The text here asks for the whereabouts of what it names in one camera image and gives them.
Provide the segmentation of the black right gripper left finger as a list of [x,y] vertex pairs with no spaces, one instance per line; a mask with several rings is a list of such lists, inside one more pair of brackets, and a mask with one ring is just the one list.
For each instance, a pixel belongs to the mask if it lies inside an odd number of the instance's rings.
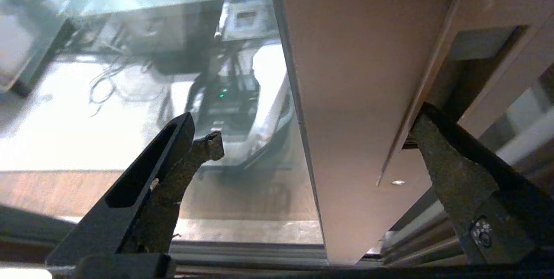
[[224,157],[220,130],[195,139],[190,113],[170,120],[48,255],[54,278],[173,278],[169,255],[186,189]]

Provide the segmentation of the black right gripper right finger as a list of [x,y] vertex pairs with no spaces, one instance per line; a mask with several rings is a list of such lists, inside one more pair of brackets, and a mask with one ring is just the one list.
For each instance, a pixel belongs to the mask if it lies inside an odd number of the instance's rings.
[[410,137],[471,263],[553,266],[551,196],[433,104]]

